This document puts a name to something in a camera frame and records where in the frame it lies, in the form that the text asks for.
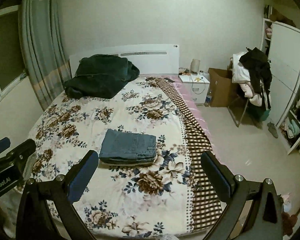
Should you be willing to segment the white bedside table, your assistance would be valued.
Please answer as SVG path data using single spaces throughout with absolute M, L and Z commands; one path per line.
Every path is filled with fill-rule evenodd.
M 206 100 L 206 96 L 209 90 L 210 81 L 202 75 L 179 75 L 179 79 L 182 81 L 189 94 L 198 105 L 203 105 Z

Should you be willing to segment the beige table lamp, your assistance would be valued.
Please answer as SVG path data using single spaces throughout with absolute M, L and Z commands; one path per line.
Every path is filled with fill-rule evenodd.
M 191 73 L 194 75 L 197 75 L 199 73 L 199 68 L 200 68 L 200 60 L 192 59 L 191 65 L 190 65 Z

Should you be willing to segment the dark green folded blanket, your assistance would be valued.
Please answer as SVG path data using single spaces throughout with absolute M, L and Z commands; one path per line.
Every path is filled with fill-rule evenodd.
M 64 91 L 72 99 L 112 99 L 139 75 L 140 70 L 125 57 L 96 54 L 80 60 L 75 76 L 64 83 Z

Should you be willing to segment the white wardrobe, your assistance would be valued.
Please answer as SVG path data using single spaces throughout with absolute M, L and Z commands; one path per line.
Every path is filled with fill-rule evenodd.
M 300 147 L 300 29 L 271 5 L 264 7 L 260 50 L 270 61 L 269 119 L 291 154 Z

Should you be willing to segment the white bed headboard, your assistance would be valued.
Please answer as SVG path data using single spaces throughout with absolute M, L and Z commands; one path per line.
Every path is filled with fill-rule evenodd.
M 127 58 L 139 70 L 146 74 L 178 74 L 180 48 L 176 44 L 133 44 L 104 47 L 82 51 L 69 57 L 71 75 L 74 75 L 79 61 L 96 54 L 117 55 Z

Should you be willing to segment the chair piled with clothes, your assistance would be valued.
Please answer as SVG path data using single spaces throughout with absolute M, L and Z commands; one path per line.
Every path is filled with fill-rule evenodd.
M 232 73 L 232 83 L 237 85 L 237 96 L 228 106 L 230 114 L 234 115 L 231 107 L 242 99 L 243 114 L 249 114 L 253 123 L 262 127 L 272 107 L 270 60 L 258 48 L 247 48 L 231 57 L 228 70 Z

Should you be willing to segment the window frame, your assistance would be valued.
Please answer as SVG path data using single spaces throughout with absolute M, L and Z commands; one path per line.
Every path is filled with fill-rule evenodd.
M 19 38 L 19 8 L 0 9 L 0 101 L 26 77 Z

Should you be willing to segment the blue denim pants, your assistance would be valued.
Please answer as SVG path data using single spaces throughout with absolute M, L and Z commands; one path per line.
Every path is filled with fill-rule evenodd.
M 99 159 L 111 165 L 151 164 L 157 158 L 156 136 L 108 129 L 102 141 Z

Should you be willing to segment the floral white bed cover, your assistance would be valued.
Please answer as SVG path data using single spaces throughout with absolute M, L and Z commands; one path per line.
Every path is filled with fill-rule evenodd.
M 154 238 L 192 230 L 194 176 L 183 115 L 157 77 L 140 77 L 112 99 L 60 94 L 29 132 L 31 174 L 65 174 L 89 150 L 98 168 L 74 206 L 95 235 Z

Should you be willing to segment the grey striped curtain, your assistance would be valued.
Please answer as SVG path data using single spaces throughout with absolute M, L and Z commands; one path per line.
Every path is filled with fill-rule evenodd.
M 59 0 L 22 0 L 20 45 L 30 83 L 42 109 L 61 94 L 71 70 L 63 50 Z

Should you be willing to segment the brown cardboard box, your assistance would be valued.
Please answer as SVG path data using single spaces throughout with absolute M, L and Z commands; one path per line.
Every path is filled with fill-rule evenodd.
M 211 107 L 228 107 L 237 96 L 236 84 L 232 83 L 232 72 L 210 68 Z

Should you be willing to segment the brown checkered blanket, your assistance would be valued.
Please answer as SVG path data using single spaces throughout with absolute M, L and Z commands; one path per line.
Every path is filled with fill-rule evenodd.
M 190 177 L 193 180 L 190 200 L 186 206 L 189 219 L 187 229 L 190 233 L 210 229 L 222 214 L 221 201 L 200 164 L 201 154 L 205 150 L 212 150 L 210 141 L 172 83 L 162 77 L 147 77 L 146 82 L 157 85 L 181 112 L 181 122 L 185 127 L 186 148 L 190 157 Z

